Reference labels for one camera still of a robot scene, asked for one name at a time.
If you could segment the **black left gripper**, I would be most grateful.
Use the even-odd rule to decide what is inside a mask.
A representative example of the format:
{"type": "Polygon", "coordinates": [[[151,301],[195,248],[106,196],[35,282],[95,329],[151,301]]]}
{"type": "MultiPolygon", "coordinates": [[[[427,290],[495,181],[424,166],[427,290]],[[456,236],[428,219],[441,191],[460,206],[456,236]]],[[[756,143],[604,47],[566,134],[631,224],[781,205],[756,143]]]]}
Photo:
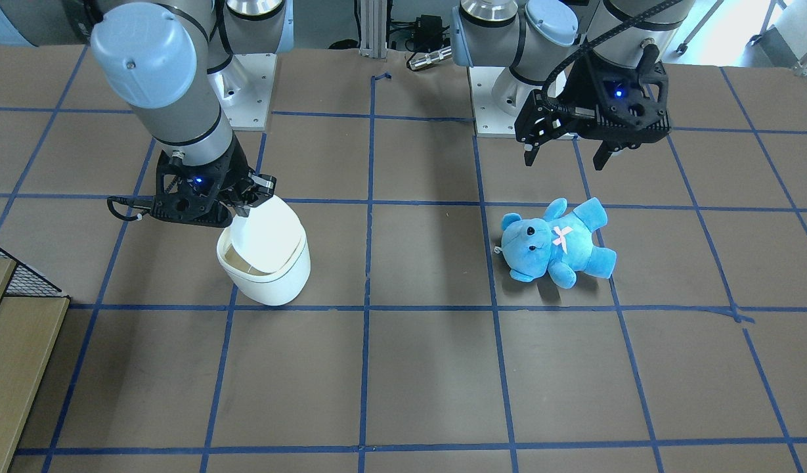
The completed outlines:
{"type": "Polygon", "coordinates": [[[592,161],[601,171],[616,146],[657,143],[670,133],[668,76],[659,48],[647,44],[634,67],[617,66],[595,51],[578,58],[556,97],[533,89],[515,120],[515,137],[532,166],[542,144],[577,133],[601,141],[592,161]]]}

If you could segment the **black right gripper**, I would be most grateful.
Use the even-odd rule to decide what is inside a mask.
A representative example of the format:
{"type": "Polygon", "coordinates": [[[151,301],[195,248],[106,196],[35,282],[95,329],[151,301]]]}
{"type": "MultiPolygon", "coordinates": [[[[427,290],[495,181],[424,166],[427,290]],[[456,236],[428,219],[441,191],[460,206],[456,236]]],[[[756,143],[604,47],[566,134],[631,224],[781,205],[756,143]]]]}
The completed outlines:
{"type": "Polygon", "coordinates": [[[109,196],[109,212],[122,221],[151,215],[170,223],[225,228],[233,216],[247,217],[275,195],[276,177],[254,173],[238,141],[201,166],[184,165],[178,152],[161,152],[155,177],[153,197],[109,196]]]}

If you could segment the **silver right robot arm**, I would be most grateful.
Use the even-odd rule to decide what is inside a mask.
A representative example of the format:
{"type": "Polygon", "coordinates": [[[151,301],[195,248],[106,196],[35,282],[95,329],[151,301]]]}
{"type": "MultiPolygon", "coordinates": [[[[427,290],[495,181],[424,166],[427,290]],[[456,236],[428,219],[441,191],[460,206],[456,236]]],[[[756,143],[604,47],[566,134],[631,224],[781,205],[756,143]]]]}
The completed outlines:
{"type": "Polygon", "coordinates": [[[90,45],[160,145],[155,195],[109,196],[112,215],[224,228],[275,196],[232,114],[258,101],[239,57],[292,50],[293,12],[292,1],[0,1],[0,45],[90,45]]]}

